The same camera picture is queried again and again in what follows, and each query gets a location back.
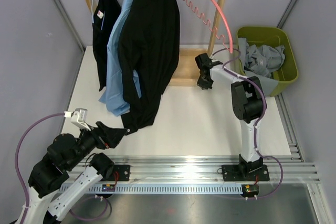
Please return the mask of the grey shirt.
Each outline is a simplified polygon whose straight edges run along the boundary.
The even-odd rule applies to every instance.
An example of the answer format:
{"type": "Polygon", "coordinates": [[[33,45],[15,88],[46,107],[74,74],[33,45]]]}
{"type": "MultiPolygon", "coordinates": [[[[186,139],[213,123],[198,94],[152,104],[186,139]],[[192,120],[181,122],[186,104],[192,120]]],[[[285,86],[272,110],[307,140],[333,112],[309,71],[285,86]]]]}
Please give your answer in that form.
{"type": "Polygon", "coordinates": [[[284,64],[284,45],[250,45],[246,38],[238,38],[238,49],[243,74],[248,77],[256,76],[260,80],[264,95],[275,96],[280,81],[275,79],[273,73],[284,64]]]}

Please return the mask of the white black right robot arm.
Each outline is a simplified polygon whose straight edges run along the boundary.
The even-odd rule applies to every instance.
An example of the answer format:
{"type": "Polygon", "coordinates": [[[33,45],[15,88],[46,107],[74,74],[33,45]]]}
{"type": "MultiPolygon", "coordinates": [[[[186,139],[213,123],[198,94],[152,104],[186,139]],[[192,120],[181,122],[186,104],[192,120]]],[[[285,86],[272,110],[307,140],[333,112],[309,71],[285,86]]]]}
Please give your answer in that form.
{"type": "Polygon", "coordinates": [[[227,63],[212,61],[207,53],[195,57],[199,68],[197,85],[211,89],[217,80],[229,80],[232,107],[240,122],[242,149],[237,165],[222,165],[223,180],[228,181],[269,181],[268,168],[258,150],[258,122],[266,111],[265,96],[257,77],[244,77],[226,67],[227,63]]]}

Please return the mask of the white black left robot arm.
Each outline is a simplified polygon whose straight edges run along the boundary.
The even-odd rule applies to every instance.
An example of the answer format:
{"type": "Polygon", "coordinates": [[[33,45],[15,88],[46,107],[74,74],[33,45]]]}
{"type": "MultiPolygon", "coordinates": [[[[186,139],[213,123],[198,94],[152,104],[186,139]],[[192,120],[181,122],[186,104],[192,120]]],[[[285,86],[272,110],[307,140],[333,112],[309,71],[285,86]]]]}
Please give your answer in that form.
{"type": "Polygon", "coordinates": [[[111,128],[102,122],[80,129],[78,137],[60,134],[47,147],[47,153],[23,184],[25,204],[17,223],[61,223],[65,215],[99,181],[113,176],[114,162],[104,153],[95,153],[76,181],[60,196],[55,194],[72,171],[95,148],[116,148],[127,129],[111,128]]]}

